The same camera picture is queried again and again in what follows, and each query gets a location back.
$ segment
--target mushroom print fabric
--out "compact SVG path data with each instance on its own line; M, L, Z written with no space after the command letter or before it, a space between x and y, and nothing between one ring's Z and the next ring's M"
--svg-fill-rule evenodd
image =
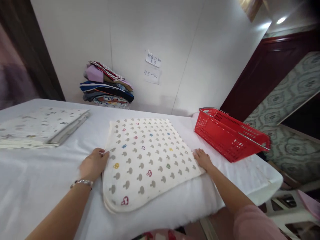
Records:
M168 119L110 122L106 150L103 196L111 213L133 211L205 172Z

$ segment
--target stack of clothes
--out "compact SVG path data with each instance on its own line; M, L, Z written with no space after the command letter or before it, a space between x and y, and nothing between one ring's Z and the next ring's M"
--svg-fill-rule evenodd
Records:
M89 117L86 109L41 107L0 123L0 148L47 148L63 143Z
M88 81L80 83L83 100L113 108L129 109L134 99L133 89L122 76L106 65L89 61L84 77Z

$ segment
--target person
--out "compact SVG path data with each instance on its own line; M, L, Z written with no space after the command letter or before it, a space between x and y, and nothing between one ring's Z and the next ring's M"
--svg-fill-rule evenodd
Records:
M105 169L109 152L95 148L81 163L80 180L75 183L58 205L30 233L26 240L72 240L78 229L91 191L88 182L94 182ZM226 207L234 216L234 238L237 240L285 240L278 227L255 204L229 181L211 162L202 149L196 149L194 158L215 183Z

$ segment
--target dark red door frame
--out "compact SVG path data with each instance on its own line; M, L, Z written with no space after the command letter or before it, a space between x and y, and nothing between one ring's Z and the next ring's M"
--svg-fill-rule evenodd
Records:
M263 39L233 86L221 110L244 121L311 51L320 51L316 30Z

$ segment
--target white tablecloth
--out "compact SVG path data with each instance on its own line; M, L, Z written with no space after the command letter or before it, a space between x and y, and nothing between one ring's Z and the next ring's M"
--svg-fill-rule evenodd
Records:
M0 111L0 122L41 106L89 108L91 116L57 148L0 150L0 239L24 239L53 209L77 179L81 161L95 147L105 148L110 120L169 118L191 149L203 148L212 162L257 205L269 199L282 183L282 176L256 155L229 163L194 132L194 118L35 99ZM132 239L152 229L185 225L223 206L215 186L204 174L138 210L113 215L104 207L99 179L75 239Z

